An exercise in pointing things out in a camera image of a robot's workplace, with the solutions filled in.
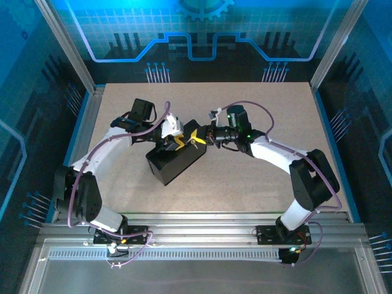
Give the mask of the starry night patterned box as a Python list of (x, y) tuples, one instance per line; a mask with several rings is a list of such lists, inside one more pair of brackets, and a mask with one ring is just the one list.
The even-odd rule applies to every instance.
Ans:
[(198, 127), (200, 125), (195, 119), (185, 123), (183, 132), (185, 146), (183, 148), (176, 150), (178, 145), (175, 143), (174, 151), (158, 151), (155, 147), (146, 154), (146, 160), (153, 175), (163, 185), (166, 186), (172, 182), (206, 153), (206, 145), (197, 142), (198, 148), (196, 149), (189, 141), (191, 133)]

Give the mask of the grey metal front panel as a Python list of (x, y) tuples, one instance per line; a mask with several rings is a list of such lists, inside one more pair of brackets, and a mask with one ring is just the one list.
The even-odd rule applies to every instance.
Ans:
[(295, 266), (251, 260), (32, 259), (18, 294), (392, 294), (364, 250), (320, 249)]

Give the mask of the black controller box with LEDs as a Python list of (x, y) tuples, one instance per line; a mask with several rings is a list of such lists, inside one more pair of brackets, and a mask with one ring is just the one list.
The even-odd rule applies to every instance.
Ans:
[(285, 264), (285, 265), (292, 265), (292, 264), (295, 265), (300, 257), (300, 254), (298, 253), (298, 251), (301, 252), (296, 247), (279, 249), (278, 254), (279, 254), (279, 259), (281, 260), (281, 263)]

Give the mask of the aluminium side rail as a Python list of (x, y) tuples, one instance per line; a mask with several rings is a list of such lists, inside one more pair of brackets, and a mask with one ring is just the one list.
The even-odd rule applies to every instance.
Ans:
[[(60, 165), (61, 168), (63, 168), (63, 166), (71, 166), (74, 162), (81, 159), (86, 153), (88, 153), (104, 89), (105, 85), (98, 86), (95, 94), (86, 93), (73, 129), (66, 156), (63, 164)], [(55, 190), (56, 189), (54, 187), (53, 199), (45, 221), (45, 223), (49, 224), (58, 220), (59, 211), (57, 210), (58, 201), (56, 199)], [(60, 216), (61, 219), (65, 218), (65, 220), (67, 220), (70, 194), (71, 192), (66, 193), (65, 202), (61, 203), (59, 206), (60, 212), (65, 213)]]

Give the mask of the aluminium front rail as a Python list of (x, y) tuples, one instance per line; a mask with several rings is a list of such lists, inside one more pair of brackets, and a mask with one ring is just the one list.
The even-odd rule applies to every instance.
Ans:
[[(151, 245), (159, 247), (257, 247), (254, 228), (274, 225), (273, 213), (130, 213), (132, 225), (147, 225), (153, 232)], [(311, 246), (320, 241), (324, 248), (369, 248), (366, 229), (351, 223), (345, 212), (319, 213), (310, 223)], [(69, 228), (65, 221), (44, 224), (37, 246), (92, 245), (92, 231), (86, 225)]]

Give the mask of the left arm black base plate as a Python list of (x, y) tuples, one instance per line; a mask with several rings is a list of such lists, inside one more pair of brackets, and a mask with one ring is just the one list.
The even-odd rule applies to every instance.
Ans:
[(144, 245), (148, 239), (149, 227), (146, 225), (128, 225), (120, 228), (116, 233), (122, 236), (133, 235), (133, 237), (116, 237), (104, 233), (98, 229), (95, 230), (93, 234), (93, 244), (94, 245), (111, 245), (115, 243), (116, 245)]

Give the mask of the aluminium frame post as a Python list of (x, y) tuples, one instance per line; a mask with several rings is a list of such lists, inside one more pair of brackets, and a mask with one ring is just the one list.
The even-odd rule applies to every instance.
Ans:
[(334, 37), (331, 40), (320, 64), (315, 70), (315, 73), (310, 81), (310, 87), (313, 94), (319, 89), (322, 81), (331, 69), (333, 62), (346, 43), (352, 29), (356, 25), (364, 8), (369, 0), (352, 0), (352, 3), (341, 21)]
[(89, 94), (94, 95), (97, 88), (96, 84), (92, 79), (88, 68), (82, 60), (81, 55), (79, 54), (70, 34), (64, 26), (54, 5), (51, 3), (50, 0), (34, 0), (34, 2), (39, 8), (45, 21), (49, 25), (52, 33), (55, 35), (56, 40), (60, 44), (63, 52), (66, 54), (73, 69), (83, 83), (83, 86), (86, 88)]

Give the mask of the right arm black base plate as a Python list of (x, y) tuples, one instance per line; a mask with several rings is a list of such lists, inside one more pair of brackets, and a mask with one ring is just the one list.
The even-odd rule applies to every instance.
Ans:
[(256, 237), (258, 245), (308, 245), (312, 244), (310, 229), (302, 225), (285, 238), (280, 237), (274, 225), (258, 225), (252, 230), (252, 236)]

